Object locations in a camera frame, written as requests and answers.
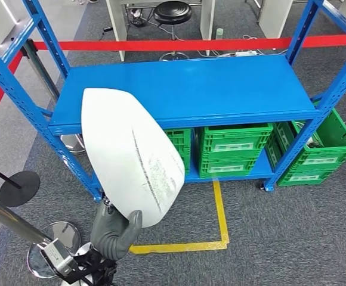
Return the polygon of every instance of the green plastic crate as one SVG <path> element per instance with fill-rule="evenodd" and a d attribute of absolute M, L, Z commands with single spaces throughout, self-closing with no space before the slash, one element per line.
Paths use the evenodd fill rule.
<path fill-rule="evenodd" d="M 274 170 L 283 153 L 280 150 L 276 134 L 273 132 L 265 146 L 266 153 L 271 169 Z"/>
<path fill-rule="evenodd" d="M 278 186 L 292 185 L 318 185 L 322 183 L 334 170 L 308 170 L 296 171 L 288 170 L 283 174 L 276 184 Z"/>
<path fill-rule="evenodd" d="M 199 160 L 200 178 L 217 178 L 222 176 L 245 176 L 254 167 L 256 160 L 252 161 L 221 161 Z"/>
<path fill-rule="evenodd" d="M 189 172 L 190 171 L 190 155 L 181 157 L 181 159 L 185 167 L 185 175 L 189 175 Z"/>
<path fill-rule="evenodd" d="M 181 157 L 190 155 L 191 128 L 166 129 L 164 132 L 175 145 Z"/>
<path fill-rule="evenodd" d="M 271 123 L 257 123 L 199 128 L 198 134 L 202 153 L 223 156 L 224 152 L 261 150 L 272 130 Z"/>
<path fill-rule="evenodd" d="M 295 122 L 275 124 L 275 132 L 283 152 L 294 140 L 292 128 L 299 132 Z M 314 135 L 322 147 L 307 145 L 292 162 L 292 170 L 336 170 L 346 161 L 346 125 L 333 109 Z"/>
<path fill-rule="evenodd" d="M 224 158 L 230 158 L 231 160 L 243 161 L 247 158 L 258 158 L 261 154 L 261 149 L 252 149 L 244 151 L 227 151 L 227 152 L 202 152 L 200 150 L 202 157 L 205 160 L 221 160 Z"/>

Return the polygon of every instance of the crate label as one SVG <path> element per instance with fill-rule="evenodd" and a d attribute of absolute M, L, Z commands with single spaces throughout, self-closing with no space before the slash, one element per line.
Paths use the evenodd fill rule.
<path fill-rule="evenodd" d="M 322 159 L 307 159 L 302 165 L 313 165 L 313 164 L 333 164 L 338 161 L 338 157 L 335 158 L 322 158 Z"/>
<path fill-rule="evenodd" d="M 315 176 L 292 176 L 289 179 L 290 182 L 299 182 L 299 181 L 314 181 L 319 180 L 320 175 Z"/>
<path fill-rule="evenodd" d="M 273 147 L 271 146 L 269 146 L 268 147 L 268 153 L 270 155 L 271 157 L 271 161 L 273 161 L 273 164 L 275 166 L 278 163 L 278 159 L 276 158 L 276 156 L 275 155 L 275 151 Z"/>
<path fill-rule="evenodd" d="M 225 166 L 225 167 L 211 167 L 209 173 L 238 172 L 238 171 L 243 171 L 243 165 Z"/>
<path fill-rule="evenodd" d="M 285 148 L 288 148 L 289 146 L 289 140 L 287 140 L 287 137 L 285 137 L 285 134 L 281 135 L 282 140 L 283 141 L 283 144 L 285 146 Z"/>
<path fill-rule="evenodd" d="M 252 150 L 254 143 L 239 143 L 239 144 L 219 144 L 215 145 L 214 148 L 215 152 L 223 152 L 223 151 L 240 151 L 240 150 Z"/>

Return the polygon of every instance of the gray carpet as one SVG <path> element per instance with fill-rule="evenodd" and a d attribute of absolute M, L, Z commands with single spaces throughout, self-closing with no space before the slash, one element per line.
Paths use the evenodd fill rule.
<path fill-rule="evenodd" d="M 284 36 L 291 35 L 302 4 L 294 5 Z M 86 11 L 85 39 L 99 39 L 110 25 L 104 1 Z M 183 39 L 199 38 L 199 13 L 181 25 Z M 263 36 L 255 23 L 254 9 L 243 0 L 216 4 L 215 25 L 226 38 L 244 34 Z M 313 34 L 340 33 L 323 15 Z M 105 39 L 113 39 L 112 34 Z M 154 26 L 131 27 L 128 39 L 168 39 Z M 156 60 L 160 53 L 130 52 L 126 61 Z M 199 56 L 191 53 L 192 57 Z M 70 53 L 73 66 L 113 63 L 117 53 Z M 346 60 L 346 48 L 302 51 L 295 70 L 310 95 L 326 89 Z M 261 76 L 259 71 L 252 75 Z M 346 119 L 346 96 L 338 106 Z M 30 152 L 27 169 L 41 176 L 41 189 L 20 209 L 21 215 L 42 227 L 56 220 L 76 224 L 88 241 L 96 205 L 41 138 Z M 88 168 L 86 157 L 79 159 Z M 230 243 L 227 250 L 196 253 L 128 254 L 119 262 L 115 282 L 119 285 L 346 285 L 346 163 L 320 186 L 276 188 L 272 194 L 257 189 L 258 182 L 222 182 Z M 212 184 L 185 185 L 178 200 L 158 225 L 145 229 L 138 244 L 161 244 L 220 240 Z M 11 235 L 0 268 L 0 285 L 58 285 L 40 280 L 26 269 L 30 244 Z"/>

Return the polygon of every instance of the round black base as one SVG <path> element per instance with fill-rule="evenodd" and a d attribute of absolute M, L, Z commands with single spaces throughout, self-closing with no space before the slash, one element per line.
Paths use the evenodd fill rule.
<path fill-rule="evenodd" d="M 21 186 L 15 188 L 9 182 L 5 182 L 0 189 L 0 202 L 6 207 L 17 207 L 30 201 L 39 188 L 39 176 L 36 172 L 22 171 L 14 174 L 10 179 Z"/>

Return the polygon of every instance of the gray robotic hand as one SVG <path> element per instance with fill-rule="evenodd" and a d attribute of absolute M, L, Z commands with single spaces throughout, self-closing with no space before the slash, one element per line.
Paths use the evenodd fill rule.
<path fill-rule="evenodd" d="M 134 210 L 128 219 L 114 206 L 101 201 L 96 212 L 91 232 L 91 243 L 106 259 L 122 259 L 139 235 L 142 212 Z"/>

